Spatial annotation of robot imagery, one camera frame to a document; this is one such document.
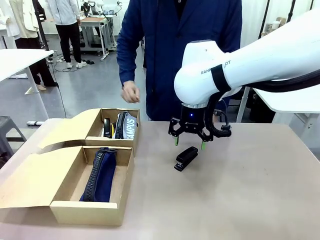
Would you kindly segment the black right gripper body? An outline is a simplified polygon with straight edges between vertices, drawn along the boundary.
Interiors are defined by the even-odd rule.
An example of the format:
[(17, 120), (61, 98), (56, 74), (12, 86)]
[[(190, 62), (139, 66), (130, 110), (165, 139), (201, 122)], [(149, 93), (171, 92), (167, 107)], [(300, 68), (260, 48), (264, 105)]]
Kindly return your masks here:
[(190, 108), (182, 106), (180, 126), (186, 133), (202, 133), (205, 127), (206, 108)]

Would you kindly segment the person's right hand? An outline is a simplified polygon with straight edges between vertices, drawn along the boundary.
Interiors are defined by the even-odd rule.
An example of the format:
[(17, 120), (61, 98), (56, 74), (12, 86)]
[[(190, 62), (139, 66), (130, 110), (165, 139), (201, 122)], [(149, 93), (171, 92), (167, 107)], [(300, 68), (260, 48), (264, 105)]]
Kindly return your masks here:
[(122, 86), (121, 97), (127, 103), (140, 102), (140, 90), (134, 81), (125, 81)]

